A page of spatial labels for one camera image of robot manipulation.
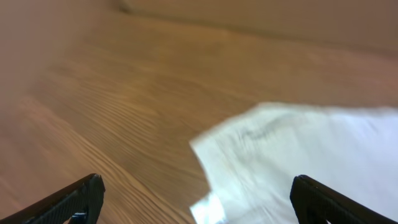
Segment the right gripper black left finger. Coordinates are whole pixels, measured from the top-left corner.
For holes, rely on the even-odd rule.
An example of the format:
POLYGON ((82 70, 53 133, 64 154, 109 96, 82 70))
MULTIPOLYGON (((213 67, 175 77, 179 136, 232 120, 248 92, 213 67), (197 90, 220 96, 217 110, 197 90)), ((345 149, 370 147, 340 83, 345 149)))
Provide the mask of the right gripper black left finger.
POLYGON ((104 202, 102 177, 90 174, 1 219, 1 224, 96 224, 104 202))

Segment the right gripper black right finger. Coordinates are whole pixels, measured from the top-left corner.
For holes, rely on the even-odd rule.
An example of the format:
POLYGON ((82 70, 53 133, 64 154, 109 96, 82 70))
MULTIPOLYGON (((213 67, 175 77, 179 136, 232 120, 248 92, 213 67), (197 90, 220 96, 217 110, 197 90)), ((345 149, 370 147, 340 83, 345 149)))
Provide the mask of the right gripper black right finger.
POLYGON ((294 177, 290 201, 300 224, 397 224, 307 175, 294 177))

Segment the beige shorts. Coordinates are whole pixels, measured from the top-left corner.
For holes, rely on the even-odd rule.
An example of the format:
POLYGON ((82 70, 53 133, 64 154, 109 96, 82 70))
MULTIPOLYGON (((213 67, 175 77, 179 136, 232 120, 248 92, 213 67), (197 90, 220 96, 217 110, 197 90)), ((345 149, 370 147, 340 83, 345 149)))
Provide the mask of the beige shorts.
POLYGON ((307 175, 397 220, 397 110, 263 103, 191 141, 210 192, 197 223, 296 223, 307 175))

